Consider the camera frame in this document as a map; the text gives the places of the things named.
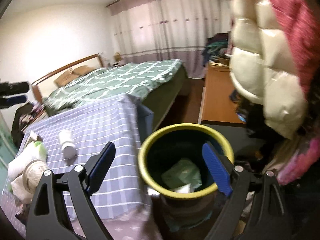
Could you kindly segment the white paper cup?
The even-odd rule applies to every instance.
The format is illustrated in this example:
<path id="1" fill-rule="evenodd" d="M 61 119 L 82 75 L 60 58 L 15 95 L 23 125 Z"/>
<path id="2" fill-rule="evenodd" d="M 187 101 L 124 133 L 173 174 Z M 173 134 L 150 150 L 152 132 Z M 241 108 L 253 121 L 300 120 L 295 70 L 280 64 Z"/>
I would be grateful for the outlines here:
<path id="1" fill-rule="evenodd" d="M 22 174 L 22 182 L 24 188 L 30 193 L 34 194 L 39 181 L 45 170 L 48 170 L 46 162 L 36 159 L 31 161 L 24 169 Z"/>

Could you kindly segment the yellow rimmed trash bin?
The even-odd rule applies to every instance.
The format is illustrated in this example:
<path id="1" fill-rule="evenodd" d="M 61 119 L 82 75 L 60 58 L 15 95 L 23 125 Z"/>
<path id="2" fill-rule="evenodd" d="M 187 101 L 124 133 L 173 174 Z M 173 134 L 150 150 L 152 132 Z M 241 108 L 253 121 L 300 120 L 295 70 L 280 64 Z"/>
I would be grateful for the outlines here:
<path id="1" fill-rule="evenodd" d="M 176 124 L 155 131 L 138 154 L 143 180 L 166 198 L 187 200 L 214 193 L 217 185 L 203 158 L 204 144 L 234 162 L 229 141 L 207 126 Z"/>

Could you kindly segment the dark clothes on nightstand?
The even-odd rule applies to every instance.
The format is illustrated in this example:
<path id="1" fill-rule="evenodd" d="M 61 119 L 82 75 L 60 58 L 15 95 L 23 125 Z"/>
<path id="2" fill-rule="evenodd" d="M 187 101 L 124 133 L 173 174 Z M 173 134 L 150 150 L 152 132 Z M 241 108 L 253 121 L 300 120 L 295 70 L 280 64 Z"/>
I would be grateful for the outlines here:
<path id="1" fill-rule="evenodd" d="M 12 141 L 17 148 L 20 148 L 23 140 L 23 130 L 27 128 L 43 111 L 44 107 L 42 104 L 31 102 L 27 102 L 16 109 L 11 128 L 11 136 Z"/>

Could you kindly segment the wooden bed headboard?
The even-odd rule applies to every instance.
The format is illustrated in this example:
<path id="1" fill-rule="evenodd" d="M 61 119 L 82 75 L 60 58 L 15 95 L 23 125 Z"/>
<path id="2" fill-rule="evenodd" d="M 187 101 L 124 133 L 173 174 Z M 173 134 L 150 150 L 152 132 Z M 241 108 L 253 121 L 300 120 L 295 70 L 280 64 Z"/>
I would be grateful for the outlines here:
<path id="1" fill-rule="evenodd" d="M 84 57 L 63 67 L 60 67 L 52 72 L 49 72 L 45 76 L 37 79 L 31 84 L 31 90 L 35 100 L 42 103 L 43 96 L 48 96 L 51 92 L 57 89 L 57 85 L 53 80 L 63 74 L 65 71 L 71 71 L 75 67 L 84 66 L 85 64 L 94 63 L 93 67 L 105 67 L 103 59 L 100 54 L 93 54 L 91 56 Z"/>

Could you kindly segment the white bedside drawer cabinet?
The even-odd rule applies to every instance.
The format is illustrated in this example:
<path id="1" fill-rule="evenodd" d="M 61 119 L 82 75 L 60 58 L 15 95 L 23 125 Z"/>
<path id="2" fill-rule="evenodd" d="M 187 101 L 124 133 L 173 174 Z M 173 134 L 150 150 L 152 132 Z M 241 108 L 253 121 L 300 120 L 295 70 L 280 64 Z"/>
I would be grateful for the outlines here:
<path id="1" fill-rule="evenodd" d="M 34 117 L 31 117 L 31 115 L 27 115 L 22 120 L 23 126 L 21 127 L 21 131 L 24 133 L 30 125 L 40 122 L 46 118 L 48 118 L 48 113 L 45 110 L 40 111 Z"/>

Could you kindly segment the glass wardrobe sliding door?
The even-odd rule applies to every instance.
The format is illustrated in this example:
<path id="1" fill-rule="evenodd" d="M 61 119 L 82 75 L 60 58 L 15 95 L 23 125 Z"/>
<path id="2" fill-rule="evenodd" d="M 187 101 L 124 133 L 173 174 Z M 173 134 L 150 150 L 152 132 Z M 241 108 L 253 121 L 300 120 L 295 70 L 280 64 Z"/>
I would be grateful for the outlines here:
<path id="1" fill-rule="evenodd" d="M 16 157 L 17 148 L 14 145 L 9 128 L 4 121 L 3 115 L 0 117 L 0 188 L 1 192 L 5 188 L 5 181 L 8 174 L 8 165 Z"/>

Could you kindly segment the brown pillow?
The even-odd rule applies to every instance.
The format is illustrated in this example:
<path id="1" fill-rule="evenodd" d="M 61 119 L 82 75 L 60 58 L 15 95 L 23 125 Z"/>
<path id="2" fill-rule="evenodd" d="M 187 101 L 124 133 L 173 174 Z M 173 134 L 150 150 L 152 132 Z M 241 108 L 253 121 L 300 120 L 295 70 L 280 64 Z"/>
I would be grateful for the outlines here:
<path id="1" fill-rule="evenodd" d="M 77 77 L 78 76 L 74 75 L 71 70 L 67 70 L 63 74 L 61 74 L 57 79 L 55 79 L 54 83 L 57 85 L 57 87 L 63 87 L 72 82 Z"/>
<path id="2" fill-rule="evenodd" d="M 78 75 L 78 76 L 85 76 L 85 75 L 93 72 L 96 69 L 97 68 L 95 68 L 95 67 L 90 67 L 88 65 L 84 65 L 84 66 L 74 68 L 72 70 L 72 73 L 75 75 Z"/>

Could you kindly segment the white plastic bottle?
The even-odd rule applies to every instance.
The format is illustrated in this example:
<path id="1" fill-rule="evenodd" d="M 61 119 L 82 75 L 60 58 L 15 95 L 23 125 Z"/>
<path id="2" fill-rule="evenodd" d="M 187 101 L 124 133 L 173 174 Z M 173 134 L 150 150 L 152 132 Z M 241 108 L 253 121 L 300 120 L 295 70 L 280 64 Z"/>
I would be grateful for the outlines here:
<path id="1" fill-rule="evenodd" d="M 61 152 L 65 159 L 72 159 L 76 156 L 76 146 L 69 130 L 62 130 L 59 133 Z"/>

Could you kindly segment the blue checkered tablecloth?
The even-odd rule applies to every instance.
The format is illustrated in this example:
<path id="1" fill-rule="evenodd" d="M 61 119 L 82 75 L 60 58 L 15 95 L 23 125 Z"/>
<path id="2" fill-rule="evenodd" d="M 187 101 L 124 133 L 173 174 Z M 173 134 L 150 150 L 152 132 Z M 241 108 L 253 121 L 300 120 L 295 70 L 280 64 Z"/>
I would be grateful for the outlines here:
<path id="1" fill-rule="evenodd" d="M 32 124 L 47 150 L 54 173 L 69 172 L 99 154 L 108 142 L 116 156 L 91 201 L 114 239 L 160 239 L 151 213 L 151 199 L 138 170 L 141 143 L 151 134 L 153 112 L 137 98 L 121 94 L 76 107 Z M 65 159 L 59 133 L 69 130 L 76 156 Z"/>

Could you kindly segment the green plastic bag in bin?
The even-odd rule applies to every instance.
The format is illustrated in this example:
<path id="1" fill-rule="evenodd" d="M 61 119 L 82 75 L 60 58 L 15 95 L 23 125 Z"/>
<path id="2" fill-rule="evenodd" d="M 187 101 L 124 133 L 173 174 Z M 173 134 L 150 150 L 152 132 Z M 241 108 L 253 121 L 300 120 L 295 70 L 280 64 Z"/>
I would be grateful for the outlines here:
<path id="1" fill-rule="evenodd" d="M 189 159 L 181 159 L 161 175 L 166 187 L 176 193 L 193 193 L 202 185 L 198 167 Z"/>

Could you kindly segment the small box on far nightstand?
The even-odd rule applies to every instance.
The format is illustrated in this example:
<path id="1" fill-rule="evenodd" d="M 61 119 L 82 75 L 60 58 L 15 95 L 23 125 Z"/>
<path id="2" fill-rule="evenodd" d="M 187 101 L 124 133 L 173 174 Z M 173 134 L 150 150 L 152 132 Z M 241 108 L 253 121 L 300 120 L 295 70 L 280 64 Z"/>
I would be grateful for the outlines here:
<path id="1" fill-rule="evenodd" d="M 116 52 L 116 53 L 114 54 L 114 61 L 115 61 L 115 62 L 119 62 L 119 61 L 121 61 L 121 60 L 122 60 L 121 53 L 120 53 L 120 52 Z"/>

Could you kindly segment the long wooden dresser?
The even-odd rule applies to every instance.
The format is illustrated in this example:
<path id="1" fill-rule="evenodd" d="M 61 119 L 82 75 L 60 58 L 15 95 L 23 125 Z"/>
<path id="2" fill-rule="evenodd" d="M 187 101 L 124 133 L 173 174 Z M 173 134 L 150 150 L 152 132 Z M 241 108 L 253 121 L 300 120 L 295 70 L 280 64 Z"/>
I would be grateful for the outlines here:
<path id="1" fill-rule="evenodd" d="M 208 63 L 199 113 L 199 124 L 244 127 L 229 99 L 234 86 L 227 66 Z"/>

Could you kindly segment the green plaid bed duvet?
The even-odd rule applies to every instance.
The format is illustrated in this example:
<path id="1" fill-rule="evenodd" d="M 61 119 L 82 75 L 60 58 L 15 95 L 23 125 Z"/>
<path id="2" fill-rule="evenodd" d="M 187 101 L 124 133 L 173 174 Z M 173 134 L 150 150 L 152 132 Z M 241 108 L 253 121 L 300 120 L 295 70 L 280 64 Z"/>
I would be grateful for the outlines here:
<path id="1" fill-rule="evenodd" d="M 179 71 L 183 77 L 187 77 L 179 59 L 130 62 L 120 67 L 98 68 L 51 92 L 43 99 L 43 105 L 54 115 L 119 94 L 129 94 L 144 100 L 161 85 L 177 77 Z"/>

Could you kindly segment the cream puffer jacket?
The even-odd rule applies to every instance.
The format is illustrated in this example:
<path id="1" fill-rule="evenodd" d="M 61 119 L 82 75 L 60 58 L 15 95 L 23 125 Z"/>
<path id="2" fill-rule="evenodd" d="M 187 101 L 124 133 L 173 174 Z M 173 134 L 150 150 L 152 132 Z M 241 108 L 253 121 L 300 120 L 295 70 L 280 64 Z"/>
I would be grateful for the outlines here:
<path id="1" fill-rule="evenodd" d="M 251 103 L 263 106 L 265 124 L 291 139 L 306 100 L 289 45 L 269 0 L 231 0 L 231 79 Z"/>

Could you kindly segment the pink white curtain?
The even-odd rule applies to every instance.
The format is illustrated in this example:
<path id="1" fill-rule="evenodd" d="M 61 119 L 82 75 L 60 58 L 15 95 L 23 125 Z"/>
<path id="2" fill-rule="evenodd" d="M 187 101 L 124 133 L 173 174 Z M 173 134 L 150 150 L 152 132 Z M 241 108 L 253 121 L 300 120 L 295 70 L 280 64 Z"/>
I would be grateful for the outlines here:
<path id="1" fill-rule="evenodd" d="M 180 59 L 195 79 L 204 76 L 208 39 L 231 29 L 230 0 L 119 0 L 108 10 L 124 62 Z"/>

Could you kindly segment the pile of dark clothes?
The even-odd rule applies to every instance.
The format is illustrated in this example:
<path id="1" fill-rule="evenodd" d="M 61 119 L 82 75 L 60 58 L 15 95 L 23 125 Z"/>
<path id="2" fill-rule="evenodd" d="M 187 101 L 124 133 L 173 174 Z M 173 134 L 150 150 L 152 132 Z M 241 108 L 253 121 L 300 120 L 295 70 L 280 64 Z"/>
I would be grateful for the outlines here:
<path id="1" fill-rule="evenodd" d="M 202 65 L 205 67 L 210 61 L 217 62 L 219 56 L 226 52 L 229 44 L 229 32 L 217 33 L 207 38 L 205 48 L 202 52 Z"/>

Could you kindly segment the red garment hanging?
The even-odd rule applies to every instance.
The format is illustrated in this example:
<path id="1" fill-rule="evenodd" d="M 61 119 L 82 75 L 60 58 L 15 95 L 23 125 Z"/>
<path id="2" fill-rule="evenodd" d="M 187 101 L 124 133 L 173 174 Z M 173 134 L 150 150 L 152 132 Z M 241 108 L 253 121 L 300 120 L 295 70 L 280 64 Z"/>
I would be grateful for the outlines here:
<path id="1" fill-rule="evenodd" d="M 319 68 L 319 21 L 304 0 L 269 0 L 285 33 L 305 95 Z"/>

